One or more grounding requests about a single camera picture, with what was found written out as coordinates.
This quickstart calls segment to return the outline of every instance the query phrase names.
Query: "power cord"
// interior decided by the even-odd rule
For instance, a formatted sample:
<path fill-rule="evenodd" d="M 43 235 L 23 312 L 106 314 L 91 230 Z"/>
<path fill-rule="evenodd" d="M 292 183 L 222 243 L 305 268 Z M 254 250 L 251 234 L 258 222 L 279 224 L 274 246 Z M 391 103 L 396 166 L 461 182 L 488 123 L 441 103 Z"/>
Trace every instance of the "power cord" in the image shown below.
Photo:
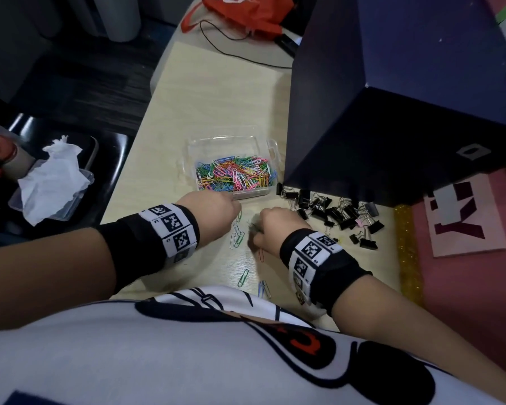
<path fill-rule="evenodd" d="M 211 26 L 213 26 L 217 31 L 219 31 L 220 33 L 222 33 L 227 39 L 231 40 L 231 41 L 242 41 L 242 40 L 245 40 L 246 38 L 249 38 L 249 33 L 243 37 L 243 38 L 230 38 L 228 35 L 226 35 L 226 33 L 224 33 L 223 31 L 221 31 L 221 29 L 215 25 L 213 22 L 209 21 L 209 20 L 201 20 L 198 22 L 198 27 L 201 29 L 201 32 L 202 32 L 202 35 L 205 37 L 205 39 L 210 43 L 210 45 L 212 47 L 214 47 L 219 53 L 223 54 L 223 55 L 226 55 L 228 57 L 234 57 L 234 58 L 240 58 L 240 59 L 244 59 L 246 61 L 249 61 L 249 62 L 252 62 L 253 64 L 259 64 L 259 65 L 265 65 L 267 67 L 272 67 L 272 68 L 281 68 L 281 69 L 292 69 L 292 67 L 281 67 L 279 65 L 271 65 L 271 64 L 266 64 L 265 62 L 259 62 L 259 61 L 253 61 L 251 59 L 248 59 L 248 58 L 244 58 L 244 57 L 241 57 L 239 55 L 234 55 L 234 54 L 229 54 L 229 53 L 226 53 L 226 52 L 223 52 L 221 51 L 219 48 L 217 48 L 214 43 L 212 41 L 209 40 L 209 38 L 206 36 L 206 34 L 204 33 L 204 30 L 202 29 L 202 23 L 208 23 L 210 24 Z"/>

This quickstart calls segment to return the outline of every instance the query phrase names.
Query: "crumpled tissue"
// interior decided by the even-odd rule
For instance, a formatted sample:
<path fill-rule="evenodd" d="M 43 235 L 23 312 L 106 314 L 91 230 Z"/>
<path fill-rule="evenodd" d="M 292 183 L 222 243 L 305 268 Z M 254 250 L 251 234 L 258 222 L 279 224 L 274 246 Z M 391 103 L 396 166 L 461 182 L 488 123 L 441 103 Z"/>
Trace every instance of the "crumpled tissue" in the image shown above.
<path fill-rule="evenodd" d="M 33 226 L 60 211 L 75 193 L 90 184 L 79 171 L 77 155 L 82 149 L 67 143 L 67 136 L 55 139 L 43 150 L 49 154 L 49 159 L 18 180 L 22 214 Z"/>

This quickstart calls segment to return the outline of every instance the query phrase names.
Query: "small plastic case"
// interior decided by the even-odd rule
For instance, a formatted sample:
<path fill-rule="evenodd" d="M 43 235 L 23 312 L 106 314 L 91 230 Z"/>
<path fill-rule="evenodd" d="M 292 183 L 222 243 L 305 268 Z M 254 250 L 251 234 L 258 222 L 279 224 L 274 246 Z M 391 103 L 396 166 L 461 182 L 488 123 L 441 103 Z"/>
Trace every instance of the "small plastic case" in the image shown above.
<path fill-rule="evenodd" d="M 34 166 L 32 166 L 32 169 L 42 165 L 45 163 L 45 160 L 37 160 L 34 163 Z M 94 174 L 90 172 L 89 170 L 79 169 L 79 171 L 84 175 L 85 178 L 88 179 L 89 183 L 88 186 L 90 186 L 92 183 L 94 183 Z M 73 216 L 73 213 L 77 209 L 77 206 L 81 202 L 82 197 L 86 193 L 88 188 L 81 190 L 80 192 L 75 193 L 73 199 L 71 199 L 68 203 L 64 205 L 64 207 L 57 211 L 53 216 L 47 217 L 51 220 L 59 220 L 59 221 L 68 221 L 71 219 L 71 216 Z M 13 193 L 13 196 L 10 198 L 9 202 L 7 203 L 9 207 L 11 207 L 13 210 L 22 211 L 22 198 L 20 195 L 20 188 L 17 188 L 15 192 Z"/>
<path fill-rule="evenodd" d="M 271 182 L 271 186 L 236 190 L 230 193 L 232 193 L 235 200 L 239 200 L 275 192 L 279 178 L 279 163 L 281 162 L 276 141 L 263 137 L 259 128 L 255 126 L 222 127 L 213 129 L 212 132 L 227 134 L 209 138 L 191 138 L 187 142 L 183 171 L 193 179 L 197 190 L 203 190 L 200 188 L 197 179 L 196 168 L 198 165 L 212 163 L 216 159 L 230 156 L 241 158 L 259 156 L 267 159 L 270 170 L 277 173 L 277 177 Z"/>

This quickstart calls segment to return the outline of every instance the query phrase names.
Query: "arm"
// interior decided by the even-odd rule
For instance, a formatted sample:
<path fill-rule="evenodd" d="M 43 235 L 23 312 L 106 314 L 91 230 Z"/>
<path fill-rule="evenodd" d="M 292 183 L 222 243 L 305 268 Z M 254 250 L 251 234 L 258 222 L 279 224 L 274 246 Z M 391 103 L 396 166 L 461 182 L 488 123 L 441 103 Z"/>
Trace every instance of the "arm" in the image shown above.
<path fill-rule="evenodd" d="M 176 205 L 195 227 L 192 250 L 227 233 L 241 210 L 229 193 L 209 191 L 188 193 Z M 108 299 L 139 277 L 159 271 L 166 257 L 151 221 L 138 214 L 98 228 L 1 247 L 0 329 Z"/>
<path fill-rule="evenodd" d="M 506 372 L 433 315 L 372 276 L 337 299 L 332 316 L 342 333 L 408 351 L 506 402 Z"/>
<path fill-rule="evenodd" d="M 314 231 L 295 211 L 279 207 L 263 210 L 261 219 L 263 233 L 253 243 L 288 267 L 295 247 Z M 342 333 L 405 350 L 506 402 L 506 372 L 433 315 L 368 275 L 344 250 L 317 267 L 309 296 L 327 309 Z"/>
<path fill-rule="evenodd" d="M 96 229 L 1 247 L 0 329 L 108 299 L 115 284 L 109 249 Z"/>

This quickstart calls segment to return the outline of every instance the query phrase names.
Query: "white t-shirt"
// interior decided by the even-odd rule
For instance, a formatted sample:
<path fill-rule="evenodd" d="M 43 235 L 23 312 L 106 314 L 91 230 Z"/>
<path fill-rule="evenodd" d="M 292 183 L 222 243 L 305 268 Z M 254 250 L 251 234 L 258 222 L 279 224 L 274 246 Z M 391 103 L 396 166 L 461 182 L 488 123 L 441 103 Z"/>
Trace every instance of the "white t-shirt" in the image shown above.
<path fill-rule="evenodd" d="M 101 301 L 0 332 L 0 405 L 375 403 L 500 402 L 402 351 L 223 286 Z"/>

